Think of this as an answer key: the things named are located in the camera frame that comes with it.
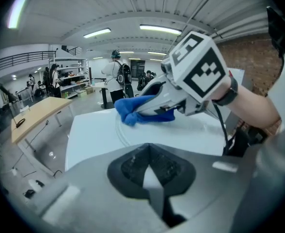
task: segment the ceiling beam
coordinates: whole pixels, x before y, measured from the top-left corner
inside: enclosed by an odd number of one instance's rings
[[[115,21],[115,20],[122,20],[122,19],[127,19],[127,18],[156,18],[156,19],[162,19],[162,20],[168,20],[168,21],[173,21],[176,23],[184,24],[192,28],[196,28],[198,30],[202,30],[207,33],[214,33],[215,30],[196,20],[190,19],[188,17],[183,17],[179,15],[174,15],[174,14],[169,14],[169,13],[161,13],[161,12],[151,12],[151,11],[138,11],[138,12],[128,12],[128,13],[121,13],[121,14],[116,14],[108,17],[102,17],[97,20],[93,20],[89,23],[86,23],[79,28],[76,28],[65,35],[61,37],[61,41],[66,40],[68,37],[74,35],[75,33],[85,30],[89,27],[97,27],[100,24],[104,24],[107,22]]]
[[[87,45],[88,48],[98,47],[105,44],[114,44],[114,43],[125,43],[125,42],[143,42],[143,43],[157,43],[157,44],[165,44],[171,45],[172,41],[169,40],[162,40],[162,39],[154,39],[154,38],[119,38],[119,39],[112,39],[106,41],[95,42]]]

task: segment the blue towel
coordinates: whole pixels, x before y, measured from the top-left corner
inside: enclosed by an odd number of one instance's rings
[[[114,103],[114,107],[121,116],[123,123],[129,126],[134,126],[136,122],[169,122],[175,120],[174,110],[169,110],[161,115],[142,116],[134,110],[145,101],[153,98],[155,95],[134,97],[129,99],[120,99]]]

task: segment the person wearing cap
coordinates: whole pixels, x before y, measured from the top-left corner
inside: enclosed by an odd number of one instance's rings
[[[105,84],[107,84],[107,88],[110,92],[113,104],[117,100],[124,98],[123,89],[117,82],[119,68],[123,65],[123,63],[120,61],[120,58],[121,55],[119,51],[114,50],[111,54],[112,61],[108,63],[101,71],[102,74],[106,75]]]

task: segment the wooden tabletop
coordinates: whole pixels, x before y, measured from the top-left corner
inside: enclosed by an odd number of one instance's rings
[[[11,119],[12,143],[21,141],[37,125],[70,103],[72,103],[72,100],[48,97],[30,107],[30,110],[26,110],[24,115],[19,114],[15,117],[16,122],[25,119],[25,122],[19,128],[16,128],[15,122]]]
[[[105,84],[105,82],[95,83],[94,85],[91,85],[91,87],[93,87],[93,88],[100,88],[100,89],[102,89],[102,88],[108,89],[107,85]]]

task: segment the watch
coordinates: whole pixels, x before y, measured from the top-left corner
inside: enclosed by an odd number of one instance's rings
[[[219,106],[224,106],[230,104],[236,98],[236,96],[238,95],[238,82],[232,76],[230,76],[230,78],[231,78],[230,89],[219,100],[212,100],[213,103]]]

